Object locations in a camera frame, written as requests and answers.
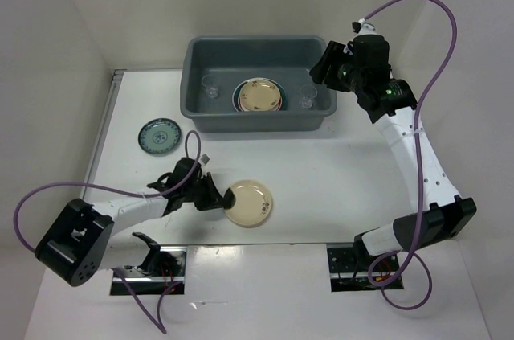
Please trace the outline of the beige plate dark spot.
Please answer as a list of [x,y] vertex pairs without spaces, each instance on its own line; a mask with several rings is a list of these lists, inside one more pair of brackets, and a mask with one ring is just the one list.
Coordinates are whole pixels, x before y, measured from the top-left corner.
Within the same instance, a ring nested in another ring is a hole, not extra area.
[[232,223],[245,228],[258,227],[270,216],[273,198],[262,183],[244,179],[233,183],[229,190],[234,201],[225,208],[225,214]]

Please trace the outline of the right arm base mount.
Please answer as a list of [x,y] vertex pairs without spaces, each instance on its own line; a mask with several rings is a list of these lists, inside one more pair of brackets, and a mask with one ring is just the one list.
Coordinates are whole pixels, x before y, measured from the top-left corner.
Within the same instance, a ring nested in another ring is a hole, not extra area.
[[[326,252],[331,291],[333,293],[379,290],[376,285],[369,281],[368,268],[357,263],[350,246],[328,245]],[[398,258],[390,256],[373,270],[373,279],[376,282],[386,281],[398,269]]]

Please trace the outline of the clear plastic cup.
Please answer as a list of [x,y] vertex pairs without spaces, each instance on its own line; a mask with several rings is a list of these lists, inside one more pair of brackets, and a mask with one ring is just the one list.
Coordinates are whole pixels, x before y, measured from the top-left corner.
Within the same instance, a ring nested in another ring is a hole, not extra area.
[[202,77],[202,86],[204,87],[205,94],[210,99],[216,99],[219,95],[219,83],[218,77],[212,74],[205,75]]
[[311,109],[317,97],[317,89],[313,85],[303,85],[299,90],[299,104],[302,109]]

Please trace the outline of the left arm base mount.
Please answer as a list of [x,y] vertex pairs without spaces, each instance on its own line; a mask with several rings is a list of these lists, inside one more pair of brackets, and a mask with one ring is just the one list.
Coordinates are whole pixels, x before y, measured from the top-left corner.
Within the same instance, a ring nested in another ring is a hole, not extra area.
[[169,287],[169,295],[183,295],[186,259],[187,247],[163,246],[151,260],[141,266],[125,265],[120,273],[138,296],[161,295]]

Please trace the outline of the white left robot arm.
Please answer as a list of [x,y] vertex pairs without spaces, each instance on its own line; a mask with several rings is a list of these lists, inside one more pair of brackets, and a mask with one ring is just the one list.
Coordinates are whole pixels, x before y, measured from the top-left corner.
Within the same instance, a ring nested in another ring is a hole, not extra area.
[[181,158],[174,170],[147,185],[153,192],[101,203],[73,199],[35,248],[35,258],[70,286],[88,281],[98,270],[117,233],[151,219],[160,219],[192,203],[198,211],[229,209],[232,190],[220,193],[210,173],[192,158]]

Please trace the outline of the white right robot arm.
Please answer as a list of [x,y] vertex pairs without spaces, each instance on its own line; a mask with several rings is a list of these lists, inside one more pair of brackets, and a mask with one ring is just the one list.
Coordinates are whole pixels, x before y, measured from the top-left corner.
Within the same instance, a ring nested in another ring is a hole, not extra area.
[[338,92],[351,92],[385,138],[407,185],[414,212],[356,236],[353,263],[370,270],[381,255],[424,248],[455,238],[477,211],[446,176],[422,127],[409,84],[392,77],[390,45],[382,35],[356,35],[328,43],[310,76]]

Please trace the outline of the blue floral small plate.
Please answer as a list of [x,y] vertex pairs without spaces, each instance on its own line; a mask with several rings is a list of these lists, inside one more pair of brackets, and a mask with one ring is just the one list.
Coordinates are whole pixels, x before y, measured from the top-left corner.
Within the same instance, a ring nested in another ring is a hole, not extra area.
[[140,148],[150,155],[171,153],[182,139],[182,130],[177,122],[169,118],[157,118],[146,123],[138,133]]

